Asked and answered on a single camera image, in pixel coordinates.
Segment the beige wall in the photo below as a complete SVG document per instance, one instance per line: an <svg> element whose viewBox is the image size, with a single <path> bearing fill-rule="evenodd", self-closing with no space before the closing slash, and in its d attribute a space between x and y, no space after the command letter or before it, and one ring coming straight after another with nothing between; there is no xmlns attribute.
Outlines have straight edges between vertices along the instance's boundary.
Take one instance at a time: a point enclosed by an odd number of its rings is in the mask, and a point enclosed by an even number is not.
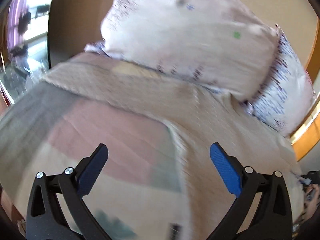
<svg viewBox="0 0 320 240"><path fill-rule="evenodd" d="M318 17L308 0L241 0L269 26L282 28L306 65L316 37Z"/></svg>
<svg viewBox="0 0 320 240"><path fill-rule="evenodd" d="M100 22L113 0L52 0L49 46L52 66L98 41ZM266 24L278 23L301 63L306 64L316 35L317 16L307 0L241 0Z"/></svg>

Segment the beige blanket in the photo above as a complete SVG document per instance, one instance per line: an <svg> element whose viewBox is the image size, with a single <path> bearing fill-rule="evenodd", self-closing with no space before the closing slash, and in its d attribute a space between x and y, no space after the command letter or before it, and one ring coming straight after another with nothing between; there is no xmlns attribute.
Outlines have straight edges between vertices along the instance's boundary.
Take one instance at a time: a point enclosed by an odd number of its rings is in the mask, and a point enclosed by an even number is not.
<svg viewBox="0 0 320 240"><path fill-rule="evenodd" d="M257 172L281 171L293 219L302 211L301 186L290 173L300 173L300 168L290 142L246 115L230 95L216 95L172 78L128 76L89 64L62 63L44 79L73 93L158 120L169 128L188 196L183 240L206 239L235 199L210 160L209 147L214 142ZM251 210L243 228L249 225L253 213Z"/></svg>

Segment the bedding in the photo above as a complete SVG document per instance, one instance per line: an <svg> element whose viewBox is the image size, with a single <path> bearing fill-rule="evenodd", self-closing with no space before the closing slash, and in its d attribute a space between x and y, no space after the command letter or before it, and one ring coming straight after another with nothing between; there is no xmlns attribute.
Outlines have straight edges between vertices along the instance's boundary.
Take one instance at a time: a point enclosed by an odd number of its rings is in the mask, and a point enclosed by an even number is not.
<svg viewBox="0 0 320 240"><path fill-rule="evenodd" d="M251 98L279 36L239 0L114 0L101 23L108 56Z"/></svg>
<svg viewBox="0 0 320 240"><path fill-rule="evenodd" d="M301 65L284 32L277 28L280 40L276 58L267 78L245 108L249 114L286 137L308 114L315 93L308 72Z"/></svg>
<svg viewBox="0 0 320 240"><path fill-rule="evenodd" d="M23 215L37 172L74 167L105 143L109 160L84 201L113 239L167 239L174 223L181 239L206 239L234 201L209 157L216 141L257 172L280 170L293 219L300 215L303 192L291 171L301 171L287 139L228 93L133 69L139 67L80 54L2 117L1 184Z"/></svg>

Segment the pillow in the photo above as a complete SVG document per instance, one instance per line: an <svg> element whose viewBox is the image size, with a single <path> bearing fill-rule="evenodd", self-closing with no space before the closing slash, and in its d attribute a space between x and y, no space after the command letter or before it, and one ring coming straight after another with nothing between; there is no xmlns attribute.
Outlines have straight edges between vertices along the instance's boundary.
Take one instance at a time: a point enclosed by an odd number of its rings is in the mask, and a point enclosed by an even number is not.
<svg viewBox="0 0 320 240"><path fill-rule="evenodd" d="M101 24L108 56L251 98L278 45L239 0L114 0Z"/></svg>
<svg viewBox="0 0 320 240"><path fill-rule="evenodd" d="M246 108L286 137L307 115L314 92L307 71L280 28L279 34L277 55L268 76Z"/></svg>

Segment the blue gripper pad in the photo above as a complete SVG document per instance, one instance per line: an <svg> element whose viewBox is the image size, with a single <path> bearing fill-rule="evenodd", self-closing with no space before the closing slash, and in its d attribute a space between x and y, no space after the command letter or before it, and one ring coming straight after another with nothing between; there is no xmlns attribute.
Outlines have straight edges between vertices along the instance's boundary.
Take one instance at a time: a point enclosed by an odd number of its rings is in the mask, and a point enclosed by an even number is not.
<svg viewBox="0 0 320 240"><path fill-rule="evenodd" d="M241 194L241 178L228 160L228 155L221 148L219 143L214 143L210 147L210 158L218 170L228 191L239 197Z"/></svg>
<svg viewBox="0 0 320 240"><path fill-rule="evenodd" d="M100 144L98 152L93 156L92 160L78 178L77 194L80 198L90 193L107 160L108 148Z"/></svg>

